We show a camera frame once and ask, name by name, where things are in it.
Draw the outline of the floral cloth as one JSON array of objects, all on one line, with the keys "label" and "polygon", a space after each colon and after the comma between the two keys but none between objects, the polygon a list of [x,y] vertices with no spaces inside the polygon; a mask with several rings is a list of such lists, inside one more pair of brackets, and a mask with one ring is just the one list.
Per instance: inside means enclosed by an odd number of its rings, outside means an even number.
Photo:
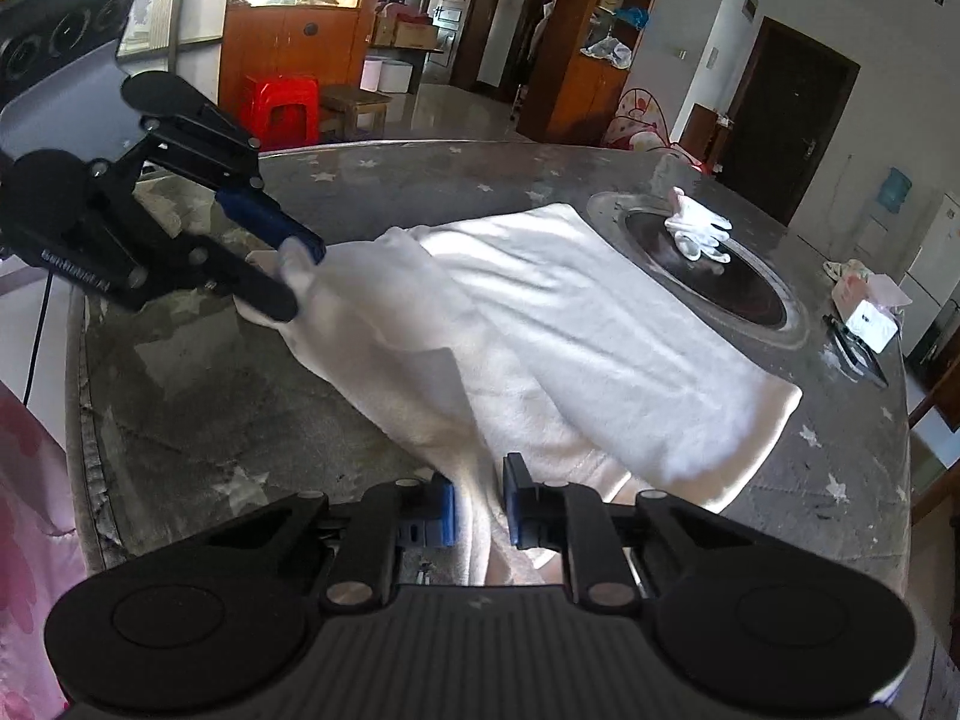
[{"label": "floral cloth", "polygon": [[872,270],[857,259],[846,260],[846,262],[825,260],[822,263],[822,270],[833,283],[838,283],[846,277],[856,277],[862,281],[867,281],[872,275]]}]

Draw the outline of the dark wooden door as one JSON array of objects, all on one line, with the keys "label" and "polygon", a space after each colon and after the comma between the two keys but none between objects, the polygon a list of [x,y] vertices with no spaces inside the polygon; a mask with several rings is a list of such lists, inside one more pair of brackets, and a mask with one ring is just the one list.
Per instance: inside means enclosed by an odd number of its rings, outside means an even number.
[{"label": "dark wooden door", "polygon": [[782,226],[793,219],[861,65],[765,18],[729,107],[719,182]]}]

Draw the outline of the white glove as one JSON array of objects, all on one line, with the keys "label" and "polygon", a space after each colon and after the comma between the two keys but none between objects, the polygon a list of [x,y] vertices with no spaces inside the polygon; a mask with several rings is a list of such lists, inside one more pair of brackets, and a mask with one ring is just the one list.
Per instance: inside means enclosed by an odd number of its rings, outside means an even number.
[{"label": "white glove", "polygon": [[665,218],[664,227],[680,255],[690,262],[708,259],[727,265],[731,255],[722,246],[731,237],[732,223],[686,195],[680,187],[672,187],[667,200],[672,213]]}]

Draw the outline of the white pink storage bins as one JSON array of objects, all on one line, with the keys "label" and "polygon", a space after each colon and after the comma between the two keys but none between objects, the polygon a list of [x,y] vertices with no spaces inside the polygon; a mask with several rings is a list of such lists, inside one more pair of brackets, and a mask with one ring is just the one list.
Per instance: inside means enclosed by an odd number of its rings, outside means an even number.
[{"label": "white pink storage bins", "polygon": [[413,67],[404,60],[368,57],[361,70],[359,87],[382,94],[407,94],[412,84]]}]

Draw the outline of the white refrigerator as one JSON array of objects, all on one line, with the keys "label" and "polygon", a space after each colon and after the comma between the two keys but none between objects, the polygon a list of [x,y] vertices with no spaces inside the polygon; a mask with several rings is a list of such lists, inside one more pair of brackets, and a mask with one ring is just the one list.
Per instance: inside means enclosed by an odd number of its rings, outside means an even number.
[{"label": "white refrigerator", "polygon": [[918,346],[958,280],[958,202],[951,193],[944,193],[900,281],[901,291],[911,299],[903,309],[900,328],[903,355],[911,355]]}]

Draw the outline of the round black induction cooktop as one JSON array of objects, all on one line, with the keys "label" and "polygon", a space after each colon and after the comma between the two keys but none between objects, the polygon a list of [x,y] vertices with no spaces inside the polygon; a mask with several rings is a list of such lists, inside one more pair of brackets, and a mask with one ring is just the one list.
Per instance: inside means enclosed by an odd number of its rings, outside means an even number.
[{"label": "round black induction cooktop", "polygon": [[723,242],[726,263],[688,260],[665,227],[667,206],[651,195],[594,193],[586,216],[613,249],[665,284],[693,310],[760,343],[799,349],[809,314],[768,263],[737,242]]}]

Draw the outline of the cardboard box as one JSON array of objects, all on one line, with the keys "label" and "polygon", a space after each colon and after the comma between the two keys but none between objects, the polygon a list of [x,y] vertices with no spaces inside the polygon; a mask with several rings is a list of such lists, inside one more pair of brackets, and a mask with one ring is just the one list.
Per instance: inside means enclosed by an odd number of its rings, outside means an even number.
[{"label": "cardboard box", "polygon": [[381,13],[374,23],[373,47],[434,50],[438,47],[439,31],[430,18],[413,18]]}]

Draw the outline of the white tissue box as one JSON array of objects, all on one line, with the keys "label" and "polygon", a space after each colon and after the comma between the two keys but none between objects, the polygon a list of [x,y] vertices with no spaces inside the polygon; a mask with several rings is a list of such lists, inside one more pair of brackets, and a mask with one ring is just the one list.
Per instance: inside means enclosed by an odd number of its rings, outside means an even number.
[{"label": "white tissue box", "polygon": [[896,312],[913,302],[884,273],[872,273],[867,278],[846,273],[833,286],[832,300],[843,327],[874,353],[882,353],[898,335]]}]

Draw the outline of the red polka-dot play tent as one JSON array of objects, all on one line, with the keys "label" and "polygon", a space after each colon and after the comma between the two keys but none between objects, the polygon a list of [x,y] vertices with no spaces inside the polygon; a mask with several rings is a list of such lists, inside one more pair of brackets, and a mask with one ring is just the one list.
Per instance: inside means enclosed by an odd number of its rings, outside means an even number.
[{"label": "red polka-dot play tent", "polygon": [[658,99],[644,88],[628,88],[620,96],[612,121],[601,138],[601,147],[638,153],[667,153],[685,161],[695,171],[704,174],[706,166],[667,132],[667,122]]}]

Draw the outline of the water dispenser with blue bottle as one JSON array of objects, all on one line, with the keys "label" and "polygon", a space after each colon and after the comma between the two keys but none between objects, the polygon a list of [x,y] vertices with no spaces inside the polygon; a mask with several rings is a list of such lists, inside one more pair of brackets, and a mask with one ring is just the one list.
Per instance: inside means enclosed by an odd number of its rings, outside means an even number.
[{"label": "water dispenser with blue bottle", "polygon": [[875,197],[867,203],[866,216],[854,249],[867,257],[875,257],[884,249],[896,216],[910,195],[913,183],[898,167],[890,167]]}]

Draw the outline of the red plastic stool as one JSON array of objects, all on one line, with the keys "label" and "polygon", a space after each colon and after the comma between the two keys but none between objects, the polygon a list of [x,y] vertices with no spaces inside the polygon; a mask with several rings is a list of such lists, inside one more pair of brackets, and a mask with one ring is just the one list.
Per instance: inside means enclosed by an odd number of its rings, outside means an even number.
[{"label": "red plastic stool", "polygon": [[239,121],[262,151],[302,148],[320,140],[320,86],[312,76],[246,76]]}]

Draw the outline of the white sweatshirt garment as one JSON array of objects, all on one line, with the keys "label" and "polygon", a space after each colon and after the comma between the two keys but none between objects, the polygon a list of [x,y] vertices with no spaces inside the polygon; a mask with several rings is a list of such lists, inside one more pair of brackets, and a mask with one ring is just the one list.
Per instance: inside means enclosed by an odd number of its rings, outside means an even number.
[{"label": "white sweatshirt garment", "polygon": [[467,585],[547,561],[509,543],[505,455],[607,502],[658,488],[719,512],[802,398],[562,203],[249,260],[295,294],[293,358],[452,481]]}]

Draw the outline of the black smartphone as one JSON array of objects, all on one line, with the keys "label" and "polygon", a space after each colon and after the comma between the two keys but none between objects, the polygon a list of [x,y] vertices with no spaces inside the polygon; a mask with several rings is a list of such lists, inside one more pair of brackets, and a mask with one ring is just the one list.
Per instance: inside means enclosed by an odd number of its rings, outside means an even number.
[{"label": "black smartphone", "polygon": [[851,376],[867,380],[875,387],[889,387],[889,381],[878,364],[874,351],[861,338],[856,337],[853,332],[844,327],[833,314],[823,314],[822,319],[827,328],[828,340],[835,348],[841,366],[850,372]]}]

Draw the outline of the glass-front wooden cabinet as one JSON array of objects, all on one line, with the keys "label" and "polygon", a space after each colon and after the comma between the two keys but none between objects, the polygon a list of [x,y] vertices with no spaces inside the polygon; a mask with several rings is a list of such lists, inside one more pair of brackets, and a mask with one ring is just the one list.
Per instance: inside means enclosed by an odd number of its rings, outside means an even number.
[{"label": "glass-front wooden cabinet", "polygon": [[319,86],[361,80],[377,0],[226,0],[218,104],[239,117],[251,78],[311,76]]}]

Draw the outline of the wooden shelf cabinet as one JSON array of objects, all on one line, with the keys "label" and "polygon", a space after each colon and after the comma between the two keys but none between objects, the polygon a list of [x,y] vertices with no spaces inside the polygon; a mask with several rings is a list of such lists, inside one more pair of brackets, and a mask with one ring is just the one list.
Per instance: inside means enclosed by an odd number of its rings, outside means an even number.
[{"label": "wooden shelf cabinet", "polygon": [[553,0],[517,132],[540,143],[601,143],[655,6],[656,0]]}]

